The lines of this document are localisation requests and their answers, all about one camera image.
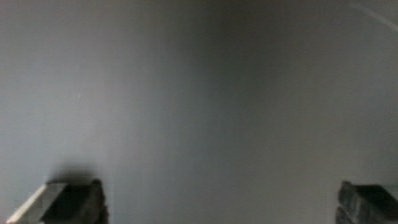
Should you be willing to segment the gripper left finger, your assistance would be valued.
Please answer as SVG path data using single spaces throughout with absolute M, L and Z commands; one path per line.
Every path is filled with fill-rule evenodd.
M 109 224 L 109 208 L 102 181 L 47 183 L 6 224 Z

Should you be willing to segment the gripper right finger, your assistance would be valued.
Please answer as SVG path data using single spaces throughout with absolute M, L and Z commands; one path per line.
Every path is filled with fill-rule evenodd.
M 338 202 L 335 224 L 398 224 L 398 185 L 345 181 Z

